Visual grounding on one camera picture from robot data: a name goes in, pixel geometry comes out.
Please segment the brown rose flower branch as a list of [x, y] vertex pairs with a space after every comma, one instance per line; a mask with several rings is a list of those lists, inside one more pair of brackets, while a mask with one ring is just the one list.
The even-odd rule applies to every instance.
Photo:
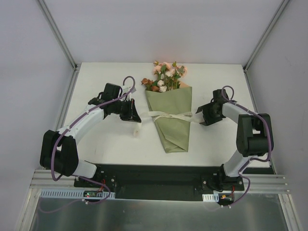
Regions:
[[141, 84], [146, 87], [147, 91], [159, 92], [158, 81], [152, 81], [147, 78], [143, 78]]

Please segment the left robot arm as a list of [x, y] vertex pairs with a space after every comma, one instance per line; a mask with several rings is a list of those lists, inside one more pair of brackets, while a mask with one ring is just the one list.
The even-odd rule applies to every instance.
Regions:
[[108, 115], [119, 115], [123, 121], [141, 123], [135, 101], [134, 87], [107, 83], [98, 96], [88, 101], [85, 109], [69, 125], [45, 132], [39, 163], [60, 176], [84, 177], [91, 187], [101, 184], [102, 176], [93, 163], [80, 160], [77, 145], [81, 139]]

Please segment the cream rose flower branch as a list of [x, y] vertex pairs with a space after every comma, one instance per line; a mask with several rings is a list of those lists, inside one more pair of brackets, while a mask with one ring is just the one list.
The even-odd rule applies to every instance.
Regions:
[[161, 75], [160, 79], [157, 82], [159, 92], [166, 92], [170, 90], [176, 90], [180, 87], [180, 78], [181, 75], [177, 73], [172, 73], [170, 71], [165, 72]]

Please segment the cream ribbon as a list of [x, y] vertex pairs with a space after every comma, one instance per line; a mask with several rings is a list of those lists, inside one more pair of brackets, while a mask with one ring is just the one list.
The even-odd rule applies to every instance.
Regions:
[[173, 128], [172, 128], [173, 135], [175, 134], [175, 132], [179, 132], [179, 134], [185, 135], [187, 133], [187, 130], [190, 129], [189, 126], [192, 122], [193, 123], [202, 122], [201, 119], [194, 116], [192, 112], [184, 112], [184, 113], [175, 115], [175, 114], [169, 114], [169, 113], [162, 112], [162, 111], [148, 111], [148, 112], [141, 113], [140, 117], [141, 118], [151, 117], [153, 119], [153, 122], [161, 118], [185, 121], [184, 124], [181, 122], [180, 125], [176, 125], [173, 122], [171, 123], [173, 125]]

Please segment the pink rose flower branch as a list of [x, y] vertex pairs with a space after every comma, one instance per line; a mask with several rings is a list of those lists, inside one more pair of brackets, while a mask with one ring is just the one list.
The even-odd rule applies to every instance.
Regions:
[[156, 76], [157, 80], [173, 79], [178, 80], [187, 75], [188, 69], [186, 66], [178, 65], [177, 62], [167, 63], [158, 62], [154, 63], [153, 74]]

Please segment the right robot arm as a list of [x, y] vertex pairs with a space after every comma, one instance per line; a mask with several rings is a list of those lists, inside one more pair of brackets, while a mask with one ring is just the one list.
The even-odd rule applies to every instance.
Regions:
[[229, 118], [237, 124], [236, 148], [232, 157], [221, 165], [215, 175], [206, 180], [208, 188], [221, 192], [239, 184], [242, 172], [253, 161], [268, 162], [274, 147], [271, 118], [257, 114], [233, 100], [225, 90], [213, 91], [210, 103], [198, 107], [204, 126]]

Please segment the green and orange wrapping paper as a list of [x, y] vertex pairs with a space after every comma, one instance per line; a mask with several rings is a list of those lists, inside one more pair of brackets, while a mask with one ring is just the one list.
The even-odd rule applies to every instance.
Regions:
[[[145, 91], [149, 111], [162, 111], [169, 114], [192, 112], [192, 87], [184, 87], [166, 92]], [[166, 153], [187, 152], [189, 149], [190, 129], [187, 133], [173, 135], [173, 125], [183, 124], [185, 121], [176, 119], [158, 119], [154, 122], [160, 141]]]

